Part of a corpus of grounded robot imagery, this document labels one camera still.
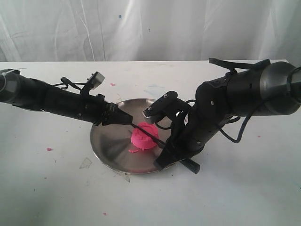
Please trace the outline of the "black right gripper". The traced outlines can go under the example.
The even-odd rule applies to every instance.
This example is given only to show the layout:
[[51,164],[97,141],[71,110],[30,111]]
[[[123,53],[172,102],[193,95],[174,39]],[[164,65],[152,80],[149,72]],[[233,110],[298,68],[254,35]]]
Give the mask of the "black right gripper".
[[190,103],[193,100],[183,101],[178,98],[171,98],[166,101],[164,113],[171,120],[170,137],[166,140],[166,144],[160,155],[155,159],[153,165],[158,170],[163,170],[166,167],[188,158],[188,154],[177,143],[181,133],[185,127],[185,117],[192,109]]

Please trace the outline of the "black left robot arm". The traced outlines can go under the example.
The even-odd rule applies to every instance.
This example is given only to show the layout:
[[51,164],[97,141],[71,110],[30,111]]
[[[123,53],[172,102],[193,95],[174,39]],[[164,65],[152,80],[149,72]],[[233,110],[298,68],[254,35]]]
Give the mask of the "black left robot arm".
[[66,77],[61,83],[51,85],[46,82],[26,78],[16,69],[0,72],[0,101],[25,110],[48,112],[94,125],[130,125],[133,117],[122,111],[117,104],[105,101],[104,95],[90,95],[104,81],[104,76],[95,72],[79,88],[79,84]]

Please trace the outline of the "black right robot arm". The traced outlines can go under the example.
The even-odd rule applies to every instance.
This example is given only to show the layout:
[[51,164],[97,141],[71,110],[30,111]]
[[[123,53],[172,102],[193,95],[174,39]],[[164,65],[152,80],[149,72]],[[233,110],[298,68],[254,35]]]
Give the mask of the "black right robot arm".
[[301,106],[301,69],[290,63],[255,64],[226,62],[211,58],[210,63],[228,69],[225,76],[198,86],[194,105],[167,92],[152,105],[153,114],[171,120],[170,137],[154,161],[158,170],[187,161],[199,154],[218,132],[244,117],[237,138],[253,116],[290,115]]

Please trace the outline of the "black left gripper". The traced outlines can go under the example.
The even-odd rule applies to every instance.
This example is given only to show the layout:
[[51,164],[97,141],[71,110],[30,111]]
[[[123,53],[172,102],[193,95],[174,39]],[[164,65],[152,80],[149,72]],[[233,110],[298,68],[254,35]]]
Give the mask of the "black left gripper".
[[119,107],[115,103],[108,103],[105,96],[97,94],[96,99],[100,107],[99,118],[93,124],[98,126],[102,125],[131,125],[133,117],[127,113],[118,113]]

